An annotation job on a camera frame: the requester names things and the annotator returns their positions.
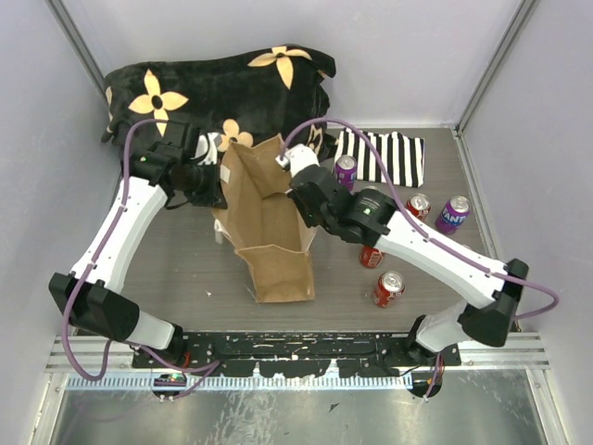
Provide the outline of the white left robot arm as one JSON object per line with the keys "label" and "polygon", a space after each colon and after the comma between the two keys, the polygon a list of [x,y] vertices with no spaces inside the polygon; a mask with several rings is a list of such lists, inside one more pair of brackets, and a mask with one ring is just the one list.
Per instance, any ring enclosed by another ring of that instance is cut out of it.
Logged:
{"label": "white left robot arm", "polygon": [[174,367],[186,356],[182,328],[141,310],[121,292],[147,228],[177,193],[195,207],[226,207],[218,165],[221,136],[176,122],[170,141],[132,147],[145,125],[135,123],[126,135],[118,194],[93,242],[69,273],[55,273],[48,287],[66,327],[148,347],[163,366]]}

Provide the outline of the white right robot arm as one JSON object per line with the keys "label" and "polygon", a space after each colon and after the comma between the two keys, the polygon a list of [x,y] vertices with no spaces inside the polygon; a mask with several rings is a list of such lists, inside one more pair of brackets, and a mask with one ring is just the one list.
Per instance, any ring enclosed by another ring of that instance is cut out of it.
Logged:
{"label": "white right robot arm", "polygon": [[466,340],[493,348],[505,345],[523,293],[526,263],[503,263],[465,248],[377,189],[348,191],[307,146],[294,146],[276,161],[291,175],[286,194],[306,226],[402,259],[462,297],[457,305],[416,319],[404,347],[412,362],[432,364],[439,352]]}

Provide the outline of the brown burlap canvas bag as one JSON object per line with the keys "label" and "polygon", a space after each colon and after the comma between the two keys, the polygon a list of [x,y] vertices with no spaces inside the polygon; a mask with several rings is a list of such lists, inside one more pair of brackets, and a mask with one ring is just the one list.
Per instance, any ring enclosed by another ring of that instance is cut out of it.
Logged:
{"label": "brown burlap canvas bag", "polygon": [[276,162],[283,139],[256,146],[231,143],[220,165],[225,209],[213,215],[219,231],[249,269],[258,303],[315,299],[308,228],[286,192],[291,175]]}

